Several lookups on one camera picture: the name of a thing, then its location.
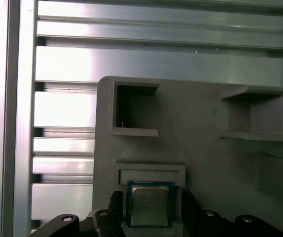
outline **bolt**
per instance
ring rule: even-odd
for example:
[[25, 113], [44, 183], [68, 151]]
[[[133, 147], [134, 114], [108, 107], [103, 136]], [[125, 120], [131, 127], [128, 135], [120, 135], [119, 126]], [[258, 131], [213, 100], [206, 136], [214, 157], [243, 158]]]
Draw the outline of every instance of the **bolt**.
[[66, 222], [71, 221], [71, 220], [72, 220], [72, 217], [70, 217], [70, 216], [67, 216], [67, 217], [63, 218], [63, 221], [66, 221]]
[[252, 222], [251, 217], [248, 217], [248, 216], [244, 216], [244, 217], [242, 218], [242, 220], [245, 221], [245, 222], [248, 222], [248, 223]]
[[208, 215], [208, 216], [214, 216], [215, 215], [215, 213], [213, 211], [207, 211], [205, 214]]
[[106, 215], [107, 215], [107, 212], [105, 212], [105, 211], [100, 212], [99, 215], [100, 215], [100, 216], [106, 216]]

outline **screw head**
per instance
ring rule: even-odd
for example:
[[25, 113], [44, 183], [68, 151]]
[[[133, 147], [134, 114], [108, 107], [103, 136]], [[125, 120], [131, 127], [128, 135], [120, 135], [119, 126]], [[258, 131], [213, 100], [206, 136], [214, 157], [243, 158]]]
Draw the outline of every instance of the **screw head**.
[[207, 211], [207, 212], [205, 212], [205, 214], [208, 215], [208, 216], [214, 216], [215, 215], [215, 213], [213, 211]]
[[66, 222], [71, 221], [71, 220], [72, 220], [71, 216], [67, 216], [63, 218], [63, 221], [66, 221]]
[[242, 220], [243, 220], [244, 222], [248, 222], [248, 223], [251, 223], [251, 222], [252, 222], [252, 218], [251, 218], [251, 217], [248, 217], [248, 216], [244, 216], [244, 217], [242, 218]]
[[99, 213], [99, 216], [106, 216], [107, 215], [107, 212], [106, 211], [102, 211]]

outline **rectangular cutout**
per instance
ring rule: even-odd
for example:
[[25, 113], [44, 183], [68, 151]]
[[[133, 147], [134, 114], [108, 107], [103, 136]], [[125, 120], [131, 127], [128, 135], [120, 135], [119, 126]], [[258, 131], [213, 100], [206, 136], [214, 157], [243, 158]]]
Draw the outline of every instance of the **rectangular cutout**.
[[283, 141], [283, 88], [241, 86], [221, 98], [228, 106], [223, 137]]
[[158, 80], [125, 81], [114, 78], [110, 100], [111, 135], [157, 137], [158, 131], [147, 122], [149, 106], [155, 104]]

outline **metal plate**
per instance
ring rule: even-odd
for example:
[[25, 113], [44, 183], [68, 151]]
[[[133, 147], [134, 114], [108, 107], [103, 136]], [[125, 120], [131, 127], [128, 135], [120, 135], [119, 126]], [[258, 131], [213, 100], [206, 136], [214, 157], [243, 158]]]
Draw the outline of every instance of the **metal plate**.
[[35, 127], [95, 127], [97, 96], [35, 93]]
[[101, 78], [112, 75], [283, 86], [283, 58], [266, 55], [253, 57], [201, 54], [199, 50], [196, 53], [39, 46], [35, 79], [99, 82]]
[[169, 188], [132, 187], [132, 226], [168, 225]]
[[92, 185], [34, 184], [32, 194], [33, 220], [51, 220], [62, 213], [83, 220], [92, 209]]

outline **processor chip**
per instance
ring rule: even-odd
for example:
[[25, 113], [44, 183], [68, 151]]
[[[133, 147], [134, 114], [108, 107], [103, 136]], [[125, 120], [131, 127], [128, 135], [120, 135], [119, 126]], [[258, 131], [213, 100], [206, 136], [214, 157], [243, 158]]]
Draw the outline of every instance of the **processor chip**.
[[128, 182], [128, 227], [167, 227], [171, 224], [171, 182]]

